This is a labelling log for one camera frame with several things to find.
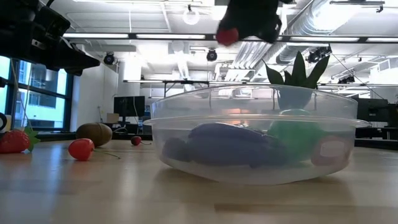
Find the red strawberry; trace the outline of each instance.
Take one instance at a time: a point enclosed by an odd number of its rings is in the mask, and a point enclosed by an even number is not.
[[[0,153],[20,153],[29,147],[28,135],[20,130],[7,132],[0,139]]]

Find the desk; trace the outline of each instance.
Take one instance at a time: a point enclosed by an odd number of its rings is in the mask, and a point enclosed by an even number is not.
[[[111,141],[75,162],[69,142],[0,155],[0,223],[397,223],[398,154],[356,148],[335,174],[266,186],[226,185],[163,165],[152,146]]]
[[[383,138],[398,140],[398,128],[357,128],[356,138]]]

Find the wooden table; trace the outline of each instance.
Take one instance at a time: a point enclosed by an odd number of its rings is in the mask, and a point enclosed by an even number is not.
[[[0,155],[1,224],[398,223],[398,154],[357,148],[345,170],[293,184],[226,185],[112,141],[89,162],[68,142]]]

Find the plastic container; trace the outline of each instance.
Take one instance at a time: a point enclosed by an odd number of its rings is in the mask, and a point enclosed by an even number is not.
[[[159,158],[211,180],[275,185],[348,165],[356,119],[351,98],[294,86],[205,88],[151,106]]]

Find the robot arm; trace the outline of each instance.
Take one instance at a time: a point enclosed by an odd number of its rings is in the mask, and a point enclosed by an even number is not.
[[[83,69],[100,65],[62,37],[70,22],[39,0],[0,0],[0,21],[2,56],[78,76]]]

